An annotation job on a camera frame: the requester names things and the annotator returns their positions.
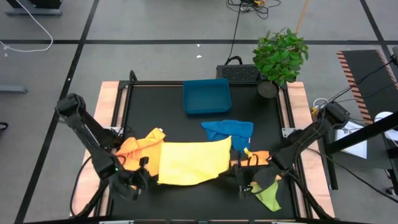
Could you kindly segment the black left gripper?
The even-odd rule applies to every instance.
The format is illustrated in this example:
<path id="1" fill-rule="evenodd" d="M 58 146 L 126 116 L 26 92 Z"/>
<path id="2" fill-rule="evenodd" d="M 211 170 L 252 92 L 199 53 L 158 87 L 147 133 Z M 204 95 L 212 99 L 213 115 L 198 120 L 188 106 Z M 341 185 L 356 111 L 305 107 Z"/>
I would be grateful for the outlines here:
<path id="1" fill-rule="evenodd" d="M 142 157 L 137 170 L 126 170 L 120 167 L 113 177 L 112 191 L 125 200 L 137 200 L 142 190 L 158 186 L 157 176 L 150 176 L 146 165 L 148 157 Z"/>

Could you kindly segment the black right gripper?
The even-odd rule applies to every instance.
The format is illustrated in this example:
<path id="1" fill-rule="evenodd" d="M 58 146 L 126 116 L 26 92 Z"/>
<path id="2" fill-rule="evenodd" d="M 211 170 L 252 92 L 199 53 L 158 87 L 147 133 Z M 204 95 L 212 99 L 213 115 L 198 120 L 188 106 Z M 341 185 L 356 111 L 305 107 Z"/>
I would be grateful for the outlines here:
<path id="1" fill-rule="evenodd" d="M 227 170 L 219 177 L 220 181 L 237 184 L 239 196 L 260 194 L 278 178 L 280 170 L 269 162 L 268 151 L 233 151 L 233 170 Z"/>

